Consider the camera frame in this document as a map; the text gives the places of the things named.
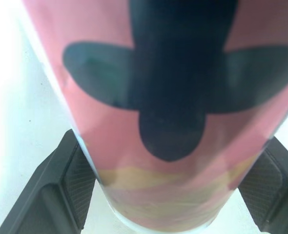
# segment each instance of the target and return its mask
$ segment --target white surface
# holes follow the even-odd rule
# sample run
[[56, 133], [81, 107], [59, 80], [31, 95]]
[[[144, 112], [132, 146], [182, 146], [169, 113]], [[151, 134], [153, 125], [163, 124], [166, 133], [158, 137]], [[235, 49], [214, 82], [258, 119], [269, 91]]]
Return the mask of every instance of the white surface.
[[[26, 36], [0, 2], [0, 225], [69, 128]], [[288, 119], [277, 136], [288, 148]], [[82, 234], [135, 233], [114, 216], [96, 184]], [[202, 234], [239, 233], [260, 232], [236, 190]]]

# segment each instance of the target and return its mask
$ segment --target black clover design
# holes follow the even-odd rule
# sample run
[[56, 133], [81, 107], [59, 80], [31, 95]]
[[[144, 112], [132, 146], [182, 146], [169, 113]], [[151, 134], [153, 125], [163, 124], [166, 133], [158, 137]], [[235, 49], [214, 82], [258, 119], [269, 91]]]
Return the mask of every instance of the black clover design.
[[223, 52], [236, 0], [131, 0], [129, 8], [134, 49], [76, 42], [63, 62], [93, 98], [139, 111], [142, 142], [161, 160], [189, 155], [207, 114], [257, 106], [288, 84], [288, 46]]

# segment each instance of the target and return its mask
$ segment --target cylindrical can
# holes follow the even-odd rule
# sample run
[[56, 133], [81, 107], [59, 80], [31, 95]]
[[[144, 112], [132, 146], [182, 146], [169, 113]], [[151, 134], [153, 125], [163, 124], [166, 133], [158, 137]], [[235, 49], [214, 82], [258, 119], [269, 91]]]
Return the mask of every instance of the cylindrical can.
[[288, 0], [22, 3], [117, 216], [210, 224], [288, 113]]

